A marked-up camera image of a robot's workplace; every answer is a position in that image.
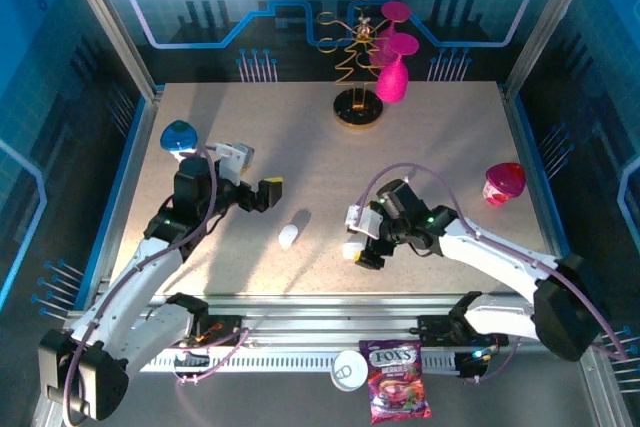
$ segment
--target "glass panel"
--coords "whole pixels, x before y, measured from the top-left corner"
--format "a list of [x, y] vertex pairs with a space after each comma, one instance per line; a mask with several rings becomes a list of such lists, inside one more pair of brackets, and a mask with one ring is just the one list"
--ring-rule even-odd
[[[247, 61], [276, 61], [278, 80], [335, 80], [339, 60], [320, 55], [317, 43], [344, 33], [319, 25], [317, 15], [358, 17], [354, 0], [112, 1], [159, 83], [275, 79]], [[368, 0], [372, 23], [382, 20], [384, 1]], [[504, 80], [547, 0], [402, 1], [413, 16], [398, 30], [421, 43], [407, 61], [412, 79]], [[456, 68], [441, 68], [449, 63]]]
[[85, 0], [0, 5], [0, 423], [31, 425], [36, 346], [77, 294], [140, 94]]
[[640, 307], [638, 3], [574, 0], [521, 91], [571, 248], [618, 320]]

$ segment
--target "speckled tabletop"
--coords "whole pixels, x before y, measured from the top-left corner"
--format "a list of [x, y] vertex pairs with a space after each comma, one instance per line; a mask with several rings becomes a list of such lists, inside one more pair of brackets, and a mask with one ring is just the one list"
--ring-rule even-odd
[[[177, 163], [160, 148], [175, 119], [200, 139], [255, 148], [245, 180], [284, 177], [284, 196], [264, 214], [234, 208], [159, 293], [465, 293], [506, 287], [456, 261], [416, 257], [399, 248], [382, 271], [345, 261], [347, 207], [382, 168], [413, 161], [439, 172], [467, 217], [529, 249], [544, 244], [528, 190], [500, 208], [482, 198], [485, 171], [517, 161], [498, 88], [492, 82], [413, 82], [405, 100], [386, 106], [371, 129], [352, 131], [331, 109], [344, 87], [331, 83], [170, 84], [166, 86], [113, 271], [133, 255], [148, 221], [171, 194]], [[402, 177], [396, 172], [386, 180]], [[427, 205], [452, 205], [436, 181], [418, 174], [412, 187]], [[295, 223], [296, 243], [277, 238]]]

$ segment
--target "blue circuit line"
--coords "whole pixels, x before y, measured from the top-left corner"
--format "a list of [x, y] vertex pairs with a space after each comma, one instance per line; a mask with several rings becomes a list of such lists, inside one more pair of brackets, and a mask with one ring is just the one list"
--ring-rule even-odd
[[75, 310], [84, 310], [85, 308], [84, 304], [87, 301], [89, 289], [91, 288], [91, 282], [98, 266], [98, 258], [100, 257], [100, 252], [103, 248], [104, 238], [107, 235], [107, 228], [109, 227], [109, 222], [116, 205], [116, 199], [118, 198], [118, 194], [120, 193], [120, 187], [124, 179], [124, 173], [129, 162], [129, 157], [131, 156], [131, 150], [133, 149], [133, 141], [135, 140], [136, 134], [138, 132], [140, 119], [142, 118], [142, 113], [144, 112], [145, 105], [146, 101], [144, 100], [144, 97], [141, 97], [140, 102], [138, 103], [138, 108], [136, 109], [136, 113], [133, 117], [133, 121], [131, 122], [129, 134], [127, 135], [127, 141], [124, 145], [124, 150], [122, 151], [120, 164], [118, 165], [118, 171], [116, 172], [116, 177], [113, 180], [113, 186], [111, 187], [111, 192], [109, 193], [109, 199], [107, 200], [107, 205], [104, 208], [104, 214], [102, 215], [102, 220], [100, 221], [100, 227], [98, 227], [96, 240], [93, 242], [93, 248], [91, 249], [89, 261], [87, 262], [87, 268], [85, 269], [84, 276], [82, 277], [82, 282], [80, 283], [80, 288], [78, 289], [78, 295], [76, 296], [74, 304]]
[[638, 233], [638, 227], [633, 221], [633, 217], [631, 216], [629, 207], [624, 200], [624, 197], [627, 193], [627, 188], [629, 186], [629, 178], [631, 177], [631, 174], [638, 170], [638, 168], [640, 168], [640, 155], [637, 155], [635, 159], [631, 160], [624, 167], [624, 169], [622, 169], [622, 175], [620, 176], [620, 187], [618, 187], [618, 196], [616, 198], [616, 201], [618, 202], [620, 213], [622, 213], [622, 217], [627, 223], [627, 227], [629, 228], [629, 233], [633, 238], [633, 242], [636, 244], [636, 248], [638, 249], [638, 251], [640, 251], [640, 234]]
[[22, 243], [20, 244], [20, 248], [18, 249], [18, 253], [13, 259], [13, 263], [11, 264], [11, 268], [9, 269], [9, 273], [7, 274], [7, 278], [2, 284], [2, 289], [0, 290], [0, 311], [4, 307], [5, 302], [7, 301], [7, 297], [9, 296], [9, 292], [11, 292], [11, 288], [13, 287], [13, 283], [16, 280], [16, 276], [18, 275], [18, 271], [22, 266], [22, 262], [24, 261], [24, 256], [31, 245], [31, 241], [33, 240], [33, 236], [36, 233], [36, 229], [38, 228], [38, 224], [40, 224], [40, 219], [42, 219], [42, 214], [44, 213], [45, 208], [47, 207], [47, 193], [44, 188], [44, 177], [42, 176], [42, 171], [38, 169], [34, 164], [29, 162], [22, 154], [14, 150], [9, 144], [7, 144], [4, 140], [0, 139], [0, 149], [4, 150], [11, 158], [13, 158], [16, 162], [18, 162], [29, 174], [33, 176], [36, 181], [36, 186], [38, 188], [38, 207], [31, 218], [31, 222], [29, 222], [29, 227], [27, 228], [27, 232], [24, 235], [24, 239], [22, 239]]
[[[511, 27], [507, 33], [505, 39], [501, 42], [480, 42], [480, 41], [439, 41], [436, 39], [435, 35], [425, 26], [417, 15], [411, 14], [409, 20], [413, 23], [416, 28], [424, 35], [429, 42], [431, 42], [435, 47], [469, 47], [469, 48], [501, 48], [507, 46], [520, 24], [524, 12], [526, 11], [529, 2], [531, 0], [522, 0], [518, 12], [516, 13]], [[142, 13], [142, 9], [138, 4], [137, 0], [129, 0], [131, 2], [131, 6], [138, 17], [138, 21], [142, 26], [142, 30], [147, 37], [147, 41], [156, 49], [159, 50], [179, 50], [179, 49], [224, 49], [228, 47], [229, 44], [236, 38], [236, 36], [244, 29], [249, 22], [251, 22], [254, 18], [257, 17], [275, 17], [276, 15], [276, 7], [302, 7], [305, 11], [306, 17], [306, 34], [307, 34], [307, 42], [309, 45], [314, 47], [334, 47], [334, 46], [345, 46], [349, 44], [349, 41], [318, 41], [315, 39], [313, 33], [313, 15], [311, 4], [307, 0], [268, 0], [266, 10], [253, 10], [247, 13], [242, 20], [229, 32], [226, 37], [221, 42], [194, 42], [194, 43], [175, 43], [175, 44], [161, 44], [156, 41], [153, 32], [151, 32], [151, 28]], [[354, 11], [355, 5], [357, 4], [379, 4], [385, 1], [355, 1], [349, 4], [348, 12], [347, 12], [347, 24], [354, 25]]]

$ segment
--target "black round base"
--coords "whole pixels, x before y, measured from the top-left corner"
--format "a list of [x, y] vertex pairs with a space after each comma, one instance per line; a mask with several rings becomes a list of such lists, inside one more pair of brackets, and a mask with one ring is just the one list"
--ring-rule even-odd
[[380, 98], [361, 88], [345, 90], [333, 101], [333, 113], [349, 127], [370, 126], [382, 115], [382, 109]]

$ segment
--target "purple cable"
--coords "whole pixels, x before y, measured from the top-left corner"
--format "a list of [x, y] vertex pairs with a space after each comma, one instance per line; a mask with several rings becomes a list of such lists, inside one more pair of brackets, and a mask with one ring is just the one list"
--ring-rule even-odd
[[462, 209], [460, 208], [460, 204], [458, 203], [458, 200], [456, 199], [456, 196], [454, 195], [454, 193], [451, 190], [451, 188], [444, 181], [444, 179], [442, 177], [440, 177], [440, 175], [438, 175], [434, 171], [432, 171], [430, 169], [427, 169], [426, 167], [423, 167], [422, 165], [419, 165], [419, 164], [416, 164], [416, 163], [413, 163], [413, 162], [400, 162], [400, 163], [397, 163], [397, 164], [390, 165], [389, 167], [386, 167], [385, 169], [382, 169], [380, 172], [378, 172], [378, 174], [376, 174], [376, 176], [373, 179], [371, 179], [371, 182], [369, 182], [369, 185], [367, 185], [367, 188], [365, 189], [364, 193], [358, 199], [357, 204], [358, 204], [358, 206], [360, 208], [358, 209], [358, 216], [356, 218], [356, 225], [358, 225], [360, 223], [360, 218], [362, 217], [362, 212], [364, 210], [365, 202], [367, 200], [367, 197], [369, 197], [369, 192], [371, 192], [371, 189], [373, 188], [375, 183], [384, 174], [386, 174], [387, 172], [390, 172], [391, 170], [394, 170], [394, 169], [403, 168], [403, 167], [411, 167], [412, 169], [421, 170], [422, 172], [426, 172], [428, 174], [431, 174], [433, 177], [435, 177], [438, 180], [438, 182], [440, 182], [440, 185], [442, 185], [442, 187], [444, 187], [444, 189], [449, 194], [449, 197], [451, 198], [451, 201], [453, 202], [454, 208], [455, 208], [456, 212], [458, 213], [458, 220], [460, 220], [460, 223], [464, 227], [465, 231], [469, 235], [472, 235], [478, 242], [481, 242], [481, 243], [483, 243], [485, 245], [488, 245], [488, 246], [490, 246], [490, 247], [492, 247], [492, 248], [494, 248], [496, 250], [499, 250], [499, 251], [501, 251], [501, 252], [503, 252], [503, 253], [505, 253], [507, 255], [511, 255], [511, 256], [513, 256], [513, 257], [515, 257], [517, 259], [522, 260], [523, 262], [531, 264], [532, 267], [539, 268], [540, 270], [542, 270], [547, 275], [550, 275], [550, 276], [555, 277], [556, 279], [558, 279], [558, 281], [560, 281], [567, 289], [569, 289], [571, 291], [571, 293], [573, 295], [575, 295], [580, 300], [580, 302], [582, 302], [582, 304], [587, 308], [587, 310], [591, 313], [591, 315], [593, 315], [593, 317], [596, 319], [598, 324], [600, 324], [602, 329], [607, 333], [607, 335], [611, 339], [611, 342], [613, 343], [613, 345], [617, 349], [617, 352], [611, 352], [610, 350], [607, 350], [604, 353], [606, 353], [612, 359], [628, 360], [629, 357], [627, 356], [627, 354], [625, 352], [625, 349], [622, 346], [622, 343], [620, 342], [620, 339], [618, 339], [618, 336], [615, 334], [615, 332], [613, 331], [613, 329], [611, 328], [611, 326], [609, 325], [607, 320], [603, 317], [603, 315], [600, 312], [598, 312], [598, 309], [596, 309], [596, 307], [593, 305], [593, 303], [589, 300], [589, 298], [586, 295], [584, 295], [584, 293], [582, 293], [582, 291], [580, 289], [578, 289], [575, 285], [573, 285], [573, 283], [569, 279], [567, 279], [564, 275], [562, 275], [560, 272], [556, 271], [555, 269], [552, 269], [548, 265], [545, 265], [543, 263], [539, 263], [533, 257], [531, 257], [531, 256], [529, 256], [527, 254], [523, 254], [522, 252], [519, 252], [519, 251], [517, 251], [515, 249], [512, 249], [511, 247], [509, 247], [507, 245], [501, 244], [500, 242], [497, 242], [497, 241], [495, 241], [493, 239], [489, 239], [487, 237], [483, 237], [480, 234], [480, 232], [475, 231], [469, 225], [469, 223], [467, 222], [466, 218], [462, 214]]
[[490, 374], [483, 375], [482, 377], [476, 377], [473, 379], [466, 379], [466, 380], [468, 382], [473, 382], [476, 385], [480, 385], [481, 383], [486, 382], [487, 380], [492, 379], [493, 377], [496, 377], [500, 372], [502, 372], [504, 369], [507, 368], [507, 366], [511, 363], [511, 361], [515, 357], [516, 352], [518, 351], [518, 347], [520, 347], [520, 340], [521, 340], [521, 337], [515, 338], [513, 342], [514, 345], [513, 345], [513, 348], [511, 349], [511, 352], [509, 352], [509, 355], [507, 356], [507, 358], [504, 359], [504, 362], [500, 364], [500, 367], [498, 367], [496, 370], [494, 370]]
[[186, 350], [186, 351], [197, 350], [197, 349], [205, 348], [205, 347], [215, 347], [217, 345], [224, 344], [228, 340], [231, 340], [234, 337], [237, 337], [238, 335], [240, 335], [240, 339], [238, 340], [238, 343], [233, 347], [233, 349], [231, 349], [229, 351], [229, 353], [226, 356], [224, 356], [224, 358], [220, 362], [218, 362], [215, 365], [215, 367], [212, 367], [211, 369], [207, 370], [204, 374], [194, 375], [193, 377], [183, 377], [183, 378], [180, 378], [180, 376], [178, 376], [178, 374], [174, 371], [175, 376], [178, 377], [180, 379], [180, 381], [183, 382], [183, 383], [184, 382], [191, 382], [193, 384], [197, 384], [201, 380], [204, 380], [207, 377], [210, 377], [211, 375], [215, 374], [218, 371], [218, 369], [220, 369], [222, 366], [224, 366], [229, 361], [229, 359], [231, 357], [233, 357], [233, 355], [238, 351], [240, 346], [242, 344], [244, 344], [245, 340], [247, 340], [247, 337], [249, 337], [249, 329], [247, 329], [246, 327], [243, 327], [242, 329], [238, 330], [237, 332], [229, 334], [226, 337], [223, 337], [222, 339], [219, 339], [219, 340], [217, 340], [217, 341], [215, 341], [215, 342], [213, 342], [211, 344], [208, 344], [206, 346], [196, 347], [196, 348], [181, 347], [182, 350]]
[[78, 346], [76, 347], [76, 350], [73, 353], [73, 357], [71, 358], [71, 363], [69, 364], [69, 370], [67, 371], [67, 376], [64, 379], [64, 391], [63, 391], [63, 397], [62, 397], [62, 407], [63, 407], [62, 418], [68, 427], [77, 427], [82, 422], [84, 422], [87, 418], [87, 416], [83, 414], [83, 418], [80, 422], [74, 423], [71, 420], [71, 383], [73, 382], [73, 378], [76, 376], [78, 365], [80, 364], [80, 356], [82, 355], [85, 348], [87, 347], [87, 342], [89, 341], [91, 334], [93, 334], [93, 332], [98, 327], [98, 325], [100, 325], [100, 319], [104, 315], [104, 312], [107, 310], [107, 307], [109, 307], [109, 304], [111, 303], [115, 295], [120, 291], [120, 289], [122, 289], [122, 287], [124, 287], [124, 285], [131, 279], [131, 277], [133, 277], [136, 273], [141, 272], [145, 266], [149, 265], [154, 260], [159, 259], [163, 255], [166, 255], [169, 252], [182, 247], [186, 243], [191, 242], [191, 240], [196, 235], [198, 235], [202, 229], [206, 229], [207, 223], [213, 217], [213, 209], [215, 207], [215, 202], [216, 202], [216, 192], [218, 190], [218, 181], [216, 178], [215, 165], [213, 164], [213, 160], [211, 159], [209, 152], [207, 152], [206, 147], [204, 149], [201, 148], [198, 150], [202, 152], [204, 157], [207, 159], [207, 164], [209, 164], [209, 173], [211, 175], [211, 198], [209, 199], [209, 206], [207, 208], [207, 213], [205, 214], [204, 220], [193, 232], [191, 232], [181, 241], [176, 242], [175, 244], [170, 245], [169, 247], [159, 252], [156, 252], [153, 255], [150, 255], [149, 257], [145, 257], [137, 265], [137, 268], [129, 270], [110, 289], [104, 301], [96, 311], [96, 315], [94, 316], [93, 320], [87, 327], [87, 330], [82, 336], [82, 339], [78, 343]]

